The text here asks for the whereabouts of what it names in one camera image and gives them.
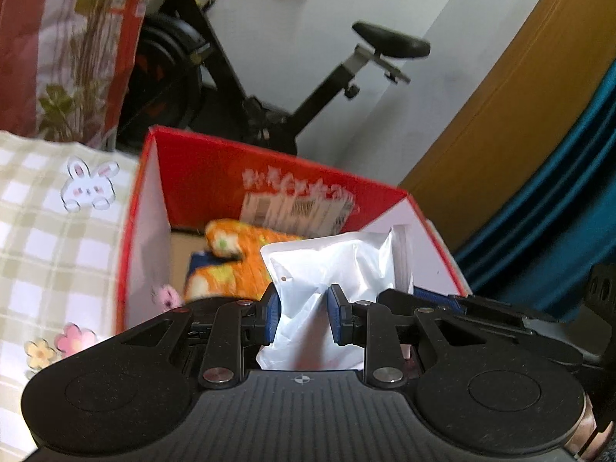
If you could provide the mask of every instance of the white plastic bag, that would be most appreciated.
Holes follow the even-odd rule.
[[[345,233],[326,238],[272,243],[261,256],[280,295],[280,322],[273,344],[262,347],[264,370],[363,368],[363,349],[333,341],[324,293],[340,285],[349,302],[375,302],[387,288],[411,293],[409,226],[388,234]]]

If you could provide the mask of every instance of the plaid tablecloth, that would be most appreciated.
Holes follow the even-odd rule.
[[[35,445],[28,380],[113,334],[121,232],[137,162],[0,132],[0,460]]]

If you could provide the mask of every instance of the cardboard box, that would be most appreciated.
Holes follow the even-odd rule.
[[[155,127],[141,156],[121,250],[116,330],[159,314],[152,292],[183,283],[190,253],[212,219],[241,219],[283,232],[413,230],[416,286],[466,294],[449,252],[405,191],[300,158]]]

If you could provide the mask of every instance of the blue curtain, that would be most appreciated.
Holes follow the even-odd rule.
[[[616,262],[616,62],[545,163],[454,256],[475,293],[574,315],[590,267]]]

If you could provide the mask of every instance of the exercise bike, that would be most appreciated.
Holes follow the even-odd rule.
[[[165,0],[147,16],[137,45],[135,67],[122,105],[118,147],[139,150],[152,125],[186,128],[297,154],[296,137],[336,96],[354,98],[352,81],[368,63],[397,83],[410,78],[385,58],[427,57],[430,44],[376,24],[356,22],[352,29],[374,50],[357,45],[293,113],[248,96],[206,15],[215,0],[202,7],[196,0]],[[215,87],[204,85],[201,68]],[[192,126],[207,111],[208,123]]]

